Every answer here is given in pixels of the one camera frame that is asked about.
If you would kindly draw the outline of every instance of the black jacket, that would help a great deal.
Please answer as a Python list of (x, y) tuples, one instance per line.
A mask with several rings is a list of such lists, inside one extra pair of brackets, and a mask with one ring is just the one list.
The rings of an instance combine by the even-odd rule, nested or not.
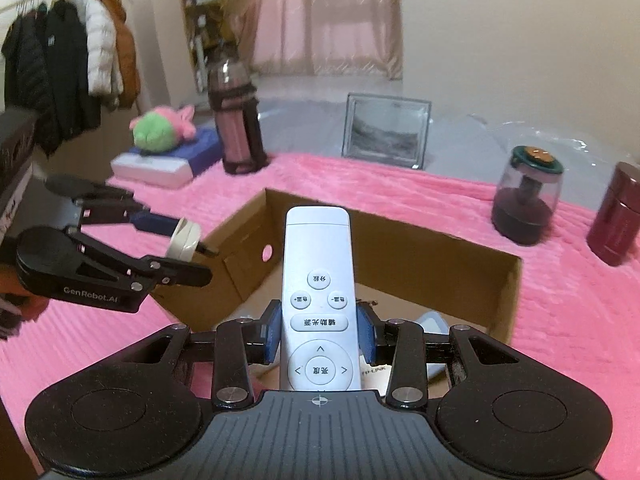
[(59, 0), (46, 23), (47, 71), (63, 140), (100, 126), (100, 99), (89, 95), (86, 31), (76, 6)]
[(6, 60), (4, 103), (40, 113), (34, 140), (50, 155), (61, 139), (35, 14), (19, 16), (14, 21), (2, 44), (2, 54)]

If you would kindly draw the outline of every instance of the remote control button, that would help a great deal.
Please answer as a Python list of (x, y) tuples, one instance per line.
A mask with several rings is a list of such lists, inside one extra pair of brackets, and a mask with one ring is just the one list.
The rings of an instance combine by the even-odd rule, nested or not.
[(349, 319), (341, 314), (296, 314), (291, 318), (296, 332), (342, 332), (348, 326)]
[(347, 306), (347, 296), (340, 290), (334, 290), (326, 300), (332, 308), (345, 308)]
[(335, 377), (335, 365), (326, 357), (314, 357), (306, 364), (305, 373), (313, 384), (327, 384)]
[(294, 292), (291, 295), (291, 304), (298, 309), (307, 308), (311, 304), (311, 294), (304, 290)]
[[(334, 376), (327, 383), (313, 382), (309, 377), (315, 377), (316, 374), (308, 374), (308, 364), (317, 357), (326, 358), (334, 366)], [(343, 392), (348, 389), (353, 379), (353, 364), (351, 358), (344, 349), (334, 343), (324, 339), (315, 339), (302, 343), (289, 358), (287, 367), (287, 377), (289, 384), (294, 390), (308, 392)]]
[(331, 277), (326, 270), (318, 269), (309, 273), (306, 282), (315, 290), (323, 290), (331, 283)]

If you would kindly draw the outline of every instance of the green plush toy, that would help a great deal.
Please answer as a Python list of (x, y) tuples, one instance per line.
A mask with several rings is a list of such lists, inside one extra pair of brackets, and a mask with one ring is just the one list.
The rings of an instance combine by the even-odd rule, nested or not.
[(183, 139), (194, 139), (196, 127), (191, 120), (195, 108), (187, 106), (175, 111), (159, 106), (142, 117), (133, 119), (133, 144), (143, 152), (164, 153), (176, 148)]

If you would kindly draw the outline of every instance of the tape roll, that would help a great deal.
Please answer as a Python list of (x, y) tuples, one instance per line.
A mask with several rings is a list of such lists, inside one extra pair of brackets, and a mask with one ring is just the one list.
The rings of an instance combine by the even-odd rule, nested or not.
[(166, 257), (190, 262), (200, 241), (202, 229), (195, 222), (181, 218), (169, 241)]

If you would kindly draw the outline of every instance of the white wall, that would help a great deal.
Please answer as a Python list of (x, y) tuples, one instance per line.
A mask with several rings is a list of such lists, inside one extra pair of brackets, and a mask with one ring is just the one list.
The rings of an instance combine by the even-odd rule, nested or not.
[(640, 155), (640, 0), (402, 0), (404, 94)]
[[(0, 0), (0, 7), (15, 0)], [(143, 90), (142, 110), (155, 105), (180, 105), (195, 94), (180, 0), (123, 0), (127, 25), (132, 29), (138, 53)], [(0, 30), (15, 13), (0, 16)], [(89, 178), (110, 174), (109, 161), (130, 145), (129, 121), (136, 111), (104, 112), (102, 127), (63, 145), (49, 161), (39, 162), (46, 171), (66, 171)]]

